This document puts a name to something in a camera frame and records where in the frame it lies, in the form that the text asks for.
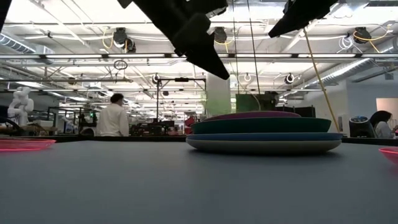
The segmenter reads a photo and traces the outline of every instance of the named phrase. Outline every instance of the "white shirt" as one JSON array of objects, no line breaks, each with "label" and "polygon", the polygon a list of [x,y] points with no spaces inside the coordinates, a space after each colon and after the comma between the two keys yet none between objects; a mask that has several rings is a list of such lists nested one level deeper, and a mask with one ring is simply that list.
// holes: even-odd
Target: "white shirt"
[{"label": "white shirt", "polygon": [[100,136],[129,136],[129,120],[124,108],[112,103],[99,114]]},{"label": "white shirt", "polygon": [[384,121],[380,121],[376,125],[376,128],[374,130],[375,130],[378,138],[392,139],[395,136],[395,134],[392,133],[388,124]]}]

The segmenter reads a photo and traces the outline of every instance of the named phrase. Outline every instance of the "man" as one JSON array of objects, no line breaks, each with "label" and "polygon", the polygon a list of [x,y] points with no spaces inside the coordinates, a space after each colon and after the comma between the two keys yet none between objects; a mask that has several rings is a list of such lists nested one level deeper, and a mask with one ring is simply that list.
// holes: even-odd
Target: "man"
[{"label": "man", "polygon": [[123,108],[123,95],[116,93],[111,104],[99,114],[100,136],[129,136],[129,121]]}]

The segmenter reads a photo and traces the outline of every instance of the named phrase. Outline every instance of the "green machine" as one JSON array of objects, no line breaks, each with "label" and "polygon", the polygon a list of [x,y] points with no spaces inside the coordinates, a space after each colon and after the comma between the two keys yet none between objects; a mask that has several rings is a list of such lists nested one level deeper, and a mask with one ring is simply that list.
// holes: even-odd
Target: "green machine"
[{"label": "green machine", "polygon": [[279,95],[276,92],[265,92],[264,94],[237,94],[236,112],[249,111],[273,111],[279,103]]}]

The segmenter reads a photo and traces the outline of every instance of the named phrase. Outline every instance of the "dark hair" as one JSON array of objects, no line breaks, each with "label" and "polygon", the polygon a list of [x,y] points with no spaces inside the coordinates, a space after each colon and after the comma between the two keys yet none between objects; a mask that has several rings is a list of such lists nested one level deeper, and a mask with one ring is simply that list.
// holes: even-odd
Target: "dark hair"
[{"label": "dark hair", "polygon": [[373,128],[376,128],[376,125],[379,122],[381,122],[381,121],[388,122],[391,119],[391,116],[392,116],[392,114],[390,112],[378,111],[372,115],[372,117],[369,121],[372,124]]},{"label": "dark hair", "polygon": [[115,93],[112,97],[111,97],[111,102],[112,103],[117,103],[119,100],[123,100],[124,96],[120,93]]}]

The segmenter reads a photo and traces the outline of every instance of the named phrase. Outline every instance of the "blue plate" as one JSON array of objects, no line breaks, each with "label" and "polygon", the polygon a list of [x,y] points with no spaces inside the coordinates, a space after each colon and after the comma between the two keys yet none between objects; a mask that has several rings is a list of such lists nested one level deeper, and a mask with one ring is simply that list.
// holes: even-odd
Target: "blue plate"
[{"label": "blue plate", "polygon": [[337,141],[338,133],[239,133],[239,134],[192,134],[188,140],[205,141]]}]

